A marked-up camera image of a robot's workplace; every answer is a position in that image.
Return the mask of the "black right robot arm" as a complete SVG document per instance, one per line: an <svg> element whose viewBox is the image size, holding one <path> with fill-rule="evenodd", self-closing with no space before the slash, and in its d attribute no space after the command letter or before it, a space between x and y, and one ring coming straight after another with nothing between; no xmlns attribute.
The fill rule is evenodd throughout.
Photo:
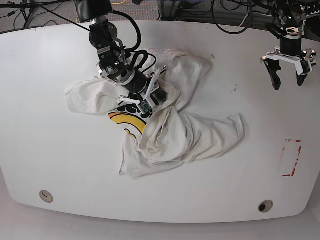
<svg viewBox="0 0 320 240"><path fill-rule="evenodd" d="M158 73L146 75L141 71L151 54L139 49L142 35L137 23L127 14L114 11L108 0L76 0L74 4L79 22L90 23L89 41L97 50L100 76L126 89L129 99L144 111L166 101L168 94L159 85ZM110 13L131 22L137 34L134 47L126 48L118 38L116 26L107 19Z"/></svg>

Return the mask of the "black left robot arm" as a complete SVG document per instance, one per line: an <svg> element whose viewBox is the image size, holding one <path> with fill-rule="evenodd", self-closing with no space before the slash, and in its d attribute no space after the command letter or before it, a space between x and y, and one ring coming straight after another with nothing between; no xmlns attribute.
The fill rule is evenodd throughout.
<svg viewBox="0 0 320 240"><path fill-rule="evenodd" d="M266 23L265 28L279 40L279 46L262 56L260 62L265 65L276 91L281 87L281 79L277 74L282 69L280 61L294 65L297 84L302 86L317 64L315 50L312 48L302 50L304 28L307 20L320 15L320 2L318 0L275 0L271 9L273 21Z"/></svg>

